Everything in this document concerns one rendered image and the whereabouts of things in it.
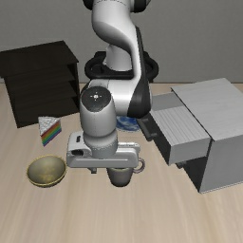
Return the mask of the olive green mug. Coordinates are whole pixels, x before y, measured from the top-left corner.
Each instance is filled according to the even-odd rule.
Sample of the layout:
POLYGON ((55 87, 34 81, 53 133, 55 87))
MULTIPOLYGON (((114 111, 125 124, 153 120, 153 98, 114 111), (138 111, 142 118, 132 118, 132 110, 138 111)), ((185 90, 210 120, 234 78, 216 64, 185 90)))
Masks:
POLYGON ((139 169, 135 168, 107 168, 106 172, 108 174, 109 180, 112 185, 116 187, 125 187, 130 183, 130 180, 134 174, 141 173, 145 168, 145 160, 139 158, 141 167, 139 169))

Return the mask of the open grey cabinet drawer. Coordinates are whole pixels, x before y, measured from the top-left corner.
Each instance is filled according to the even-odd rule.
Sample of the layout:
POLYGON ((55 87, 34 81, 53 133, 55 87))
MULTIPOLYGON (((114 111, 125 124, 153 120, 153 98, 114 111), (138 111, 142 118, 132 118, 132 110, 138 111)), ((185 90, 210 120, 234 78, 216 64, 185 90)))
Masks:
POLYGON ((151 111, 137 122, 168 165, 207 156, 210 136, 173 92, 154 96, 151 111))

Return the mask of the grey cabinet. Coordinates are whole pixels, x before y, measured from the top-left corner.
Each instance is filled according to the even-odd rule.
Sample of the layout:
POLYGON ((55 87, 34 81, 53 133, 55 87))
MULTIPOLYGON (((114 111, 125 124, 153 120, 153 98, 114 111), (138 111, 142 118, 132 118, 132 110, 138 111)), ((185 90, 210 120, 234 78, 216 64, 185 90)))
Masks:
POLYGON ((227 79, 172 90, 211 137, 207 156, 184 169, 203 194, 243 182, 243 92, 227 79))

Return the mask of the blue and white plate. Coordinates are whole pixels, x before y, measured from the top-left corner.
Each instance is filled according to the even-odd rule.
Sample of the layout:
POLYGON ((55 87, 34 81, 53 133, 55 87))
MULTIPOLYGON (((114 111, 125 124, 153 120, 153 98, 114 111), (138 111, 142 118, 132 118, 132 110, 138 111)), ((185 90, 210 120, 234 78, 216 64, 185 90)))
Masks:
POLYGON ((123 132, 138 132, 140 127, 135 118, 117 117, 117 128, 123 132))

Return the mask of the olive green bowl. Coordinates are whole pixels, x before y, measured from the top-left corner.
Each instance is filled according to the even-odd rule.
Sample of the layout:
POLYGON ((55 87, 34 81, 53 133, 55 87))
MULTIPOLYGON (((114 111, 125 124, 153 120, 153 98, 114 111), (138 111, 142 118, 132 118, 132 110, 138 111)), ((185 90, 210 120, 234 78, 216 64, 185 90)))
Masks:
POLYGON ((31 184, 48 188, 52 187, 65 177, 65 161, 53 155, 41 156, 35 159, 27 169, 27 177, 31 184))

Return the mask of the rainbow cake wedge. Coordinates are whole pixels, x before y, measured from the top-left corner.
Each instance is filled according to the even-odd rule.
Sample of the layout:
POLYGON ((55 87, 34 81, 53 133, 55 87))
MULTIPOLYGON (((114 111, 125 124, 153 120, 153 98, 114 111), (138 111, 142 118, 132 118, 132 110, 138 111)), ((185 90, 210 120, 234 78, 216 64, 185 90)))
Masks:
POLYGON ((42 144, 46 146, 53 140, 61 131, 61 120, 53 117, 39 117, 39 130, 42 144))

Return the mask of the dark slatted rack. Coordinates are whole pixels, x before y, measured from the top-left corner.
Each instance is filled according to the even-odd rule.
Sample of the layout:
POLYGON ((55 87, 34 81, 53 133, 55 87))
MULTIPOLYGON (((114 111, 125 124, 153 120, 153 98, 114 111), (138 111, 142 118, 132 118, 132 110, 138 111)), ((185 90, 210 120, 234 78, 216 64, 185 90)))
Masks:
POLYGON ((79 111, 77 63, 63 41, 0 51, 0 77, 17 127, 79 111))

